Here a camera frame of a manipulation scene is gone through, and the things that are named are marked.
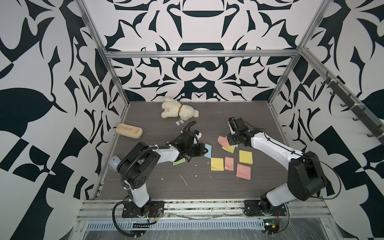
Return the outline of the green memo pad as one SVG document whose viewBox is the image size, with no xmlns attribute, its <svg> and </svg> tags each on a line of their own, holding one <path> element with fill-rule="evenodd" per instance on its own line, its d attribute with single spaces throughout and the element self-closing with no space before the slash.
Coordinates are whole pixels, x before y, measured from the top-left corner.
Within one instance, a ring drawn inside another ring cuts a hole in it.
<svg viewBox="0 0 384 240">
<path fill-rule="evenodd" d="M 185 163 L 185 162 L 186 162 L 186 159 L 182 158 L 182 159 L 180 159 L 178 161 L 173 162 L 173 165 L 176 166 L 176 165 L 179 165 L 179 164 L 182 164 L 182 163 Z"/>
</svg>

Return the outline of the torn yellow memo page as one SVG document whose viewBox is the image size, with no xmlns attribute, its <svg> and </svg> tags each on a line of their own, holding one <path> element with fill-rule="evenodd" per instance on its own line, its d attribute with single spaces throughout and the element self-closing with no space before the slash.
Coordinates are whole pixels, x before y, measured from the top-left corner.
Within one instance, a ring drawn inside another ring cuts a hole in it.
<svg viewBox="0 0 384 240">
<path fill-rule="evenodd" d="M 225 150 L 225 151 L 227 151 L 227 152 L 229 152 L 231 154 L 234 153 L 235 148 L 236 148 L 235 146 L 228 146 L 227 148 L 226 147 L 222 147 L 223 150 Z"/>
</svg>

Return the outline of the torn pink memo page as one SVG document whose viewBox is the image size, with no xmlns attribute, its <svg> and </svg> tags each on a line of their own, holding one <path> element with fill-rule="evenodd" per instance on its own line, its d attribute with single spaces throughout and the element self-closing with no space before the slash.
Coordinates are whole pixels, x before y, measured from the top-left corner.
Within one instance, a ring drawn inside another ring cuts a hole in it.
<svg viewBox="0 0 384 240">
<path fill-rule="evenodd" d="M 226 137 L 219 136 L 217 142 L 223 147 L 223 148 L 228 148 L 229 142 Z"/>
</svg>

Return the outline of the large pink memo pad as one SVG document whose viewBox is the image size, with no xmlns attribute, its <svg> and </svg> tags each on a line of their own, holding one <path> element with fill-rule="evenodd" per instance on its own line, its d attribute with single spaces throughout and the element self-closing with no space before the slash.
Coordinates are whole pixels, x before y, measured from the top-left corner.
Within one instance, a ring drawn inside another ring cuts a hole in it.
<svg viewBox="0 0 384 240">
<path fill-rule="evenodd" d="M 250 181 L 251 180 L 251 167 L 237 164 L 236 177 Z"/>
</svg>

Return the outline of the yellow memo pad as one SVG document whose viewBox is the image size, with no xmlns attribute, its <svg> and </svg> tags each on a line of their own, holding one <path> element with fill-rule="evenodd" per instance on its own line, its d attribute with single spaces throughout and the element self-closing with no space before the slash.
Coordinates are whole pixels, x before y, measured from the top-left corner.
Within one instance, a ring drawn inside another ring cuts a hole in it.
<svg viewBox="0 0 384 240">
<path fill-rule="evenodd" d="M 224 159 L 223 158 L 211 158 L 211 170 L 212 171 L 224 171 Z"/>
</svg>

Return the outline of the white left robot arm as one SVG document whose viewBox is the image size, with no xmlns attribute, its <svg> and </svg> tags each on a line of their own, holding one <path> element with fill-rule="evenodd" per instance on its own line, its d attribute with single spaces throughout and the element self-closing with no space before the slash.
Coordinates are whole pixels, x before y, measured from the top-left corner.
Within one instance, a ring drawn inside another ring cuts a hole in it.
<svg viewBox="0 0 384 240">
<path fill-rule="evenodd" d="M 208 152 L 199 140 L 202 133 L 197 130 L 184 130 L 166 146 L 149 146 L 139 142 L 122 160 L 112 157 L 109 167 L 120 175 L 120 184 L 131 194 L 135 210 L 144 215 L 151 203 L 146 182 L 158 164 L 179 163 L 182 160 L 201 157 Z"/>
</svg>

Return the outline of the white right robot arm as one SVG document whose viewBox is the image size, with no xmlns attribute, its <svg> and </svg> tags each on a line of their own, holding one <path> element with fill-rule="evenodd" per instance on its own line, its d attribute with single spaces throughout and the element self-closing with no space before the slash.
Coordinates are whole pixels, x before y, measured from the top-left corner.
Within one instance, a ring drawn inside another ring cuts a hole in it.
<svg viewBox="0 0 384 240">
<path fill-rule="evenodd" d="M 304 153 L 277 142 L 261 129 L 250 129 L 242 118 L 229 118 L 228 124 L 231 132 L 227 138 L 231 146 L 242 144 L 259 150 L 288 171 L 285 184 L 261 196 L 257 213 L 267 215 L 289 202 L 315 198 L 315 194 L 326 188 L 328 182 L 323 166 L 329 165 L 320 161 L 315 153 Z"/>
</svg>

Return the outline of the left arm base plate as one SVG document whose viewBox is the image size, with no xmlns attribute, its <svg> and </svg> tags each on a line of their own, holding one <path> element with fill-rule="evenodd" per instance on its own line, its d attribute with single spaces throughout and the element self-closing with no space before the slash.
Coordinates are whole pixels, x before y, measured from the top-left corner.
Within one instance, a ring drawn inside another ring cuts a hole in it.
<svg viewBox="0 0 384 240">
<path fill-rule="evenodd" d="M 157 218 L 164 213 L 164 201 L 151 201 L 149 200 L 143 207 L 138 207 L 133 201 L 126 201 L 124 203 L 123 218 L 138 218 L 149 217 Z"/>
</svg>

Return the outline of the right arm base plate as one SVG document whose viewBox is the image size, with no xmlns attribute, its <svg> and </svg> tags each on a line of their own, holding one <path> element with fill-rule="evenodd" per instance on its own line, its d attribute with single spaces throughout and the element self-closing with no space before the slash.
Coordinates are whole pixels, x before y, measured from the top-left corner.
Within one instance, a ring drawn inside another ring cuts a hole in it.
<svg viewBox="0 0 384 240">
<path fill-rule="evenodd" d="M 284 204 L 273 206 L 267 199 L 245 200 L 244 214 L 248 217 L 287 216 L 287 208 Z"/>
</svg>

